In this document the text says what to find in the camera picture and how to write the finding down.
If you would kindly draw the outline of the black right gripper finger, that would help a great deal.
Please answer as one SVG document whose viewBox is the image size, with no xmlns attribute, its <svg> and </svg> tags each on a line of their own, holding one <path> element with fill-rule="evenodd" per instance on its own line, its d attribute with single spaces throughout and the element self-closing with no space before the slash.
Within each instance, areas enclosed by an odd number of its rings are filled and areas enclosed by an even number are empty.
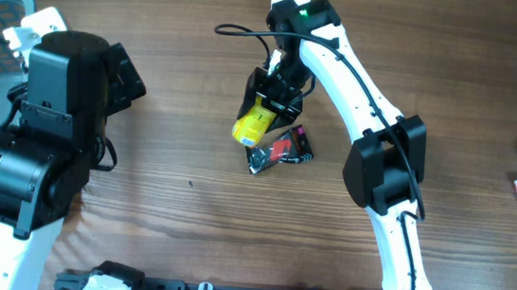
<svg viewBox="0 0 517 290">
<path fill-rule="evenodd" d="M 288 125 L 291 125 L 294 123 L 294 121 L 298 118 L 300 115 L 300 112 L 295 111 L 276 111 L 274 110 L 273 113 L 276 114 L 274 120 L 269 124 L 269 127 L 267 129 L 267 133 L 272 132 L 275 129 L 286 127 Z"/>
<path fill-rule="evenodd" d="M 257 88 L 252 85 L 246 85 L 246 90 L 244 91 L 244 98 L 241 103 L 241 109 L 239 109 L 237 119 L 241 119 L 252 109 L 257 100 Z"/>
</svg>

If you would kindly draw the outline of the hex wrench set package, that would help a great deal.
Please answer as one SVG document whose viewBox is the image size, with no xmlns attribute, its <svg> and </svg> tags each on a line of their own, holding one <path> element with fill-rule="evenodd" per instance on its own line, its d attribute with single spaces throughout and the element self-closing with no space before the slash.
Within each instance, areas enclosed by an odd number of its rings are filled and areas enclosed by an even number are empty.
<svg viewBox="0 0 517 290">
<path fill-rule="evenodd" d="M 313 151 L 307 132 L 302 124 L 292 127 L 267 146 L 246 148 L 248 171 L 256 175 L 282 164 L 298 164 L 310 161 Z"/>
</svg>

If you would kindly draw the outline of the yellow candy canister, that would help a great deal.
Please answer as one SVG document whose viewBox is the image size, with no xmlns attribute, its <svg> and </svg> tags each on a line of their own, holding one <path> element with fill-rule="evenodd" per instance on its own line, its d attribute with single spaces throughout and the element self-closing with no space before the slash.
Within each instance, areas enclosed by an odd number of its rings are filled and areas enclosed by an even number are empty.
<svg viewBox="0 0 517 290">
<path fill-rule="evenodd" d="M 262 101 L 263 97 L 257 96 L 254 106 L 233 126 L 232 136 L 245 147 L 256 147 L 276 119 L 276 113 L 265 108 Z"/>
</svg>

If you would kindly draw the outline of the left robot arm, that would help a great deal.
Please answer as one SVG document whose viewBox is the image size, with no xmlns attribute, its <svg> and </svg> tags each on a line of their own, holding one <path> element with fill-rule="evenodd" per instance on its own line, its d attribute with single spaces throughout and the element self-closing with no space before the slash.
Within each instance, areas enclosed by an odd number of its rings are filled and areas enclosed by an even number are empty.
<svg viewBox="0 0 517 290">
<path fill-rule="evenodd" d="M 0 290 L 37 290 L 74 197 L 116 150 L 106 123 L 147 90 L 127 50 L 81 31 L 47 33 L 0 124 Z"/>
</svg>

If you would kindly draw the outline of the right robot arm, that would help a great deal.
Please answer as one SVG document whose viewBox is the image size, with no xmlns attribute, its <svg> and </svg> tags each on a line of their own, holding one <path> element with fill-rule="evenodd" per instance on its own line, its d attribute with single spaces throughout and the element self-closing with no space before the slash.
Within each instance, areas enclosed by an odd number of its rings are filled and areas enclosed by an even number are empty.
<svg viewBox="0 0 517 290">
<path fill-rule="evenodd" d="M 339 111 L 351 140 L 343 179 L 371 221 L 383 269 L 382 290 L 433 290 L 423 269 L 418 223 L 425 217 L 426 126 L 389 102 L 358 61 L 329 0 L 276 0 L 266 17 L 277 49 L 250 75 L 233 137 L 256 147 L 302 112 L 315 78 Z"/>
</svg>

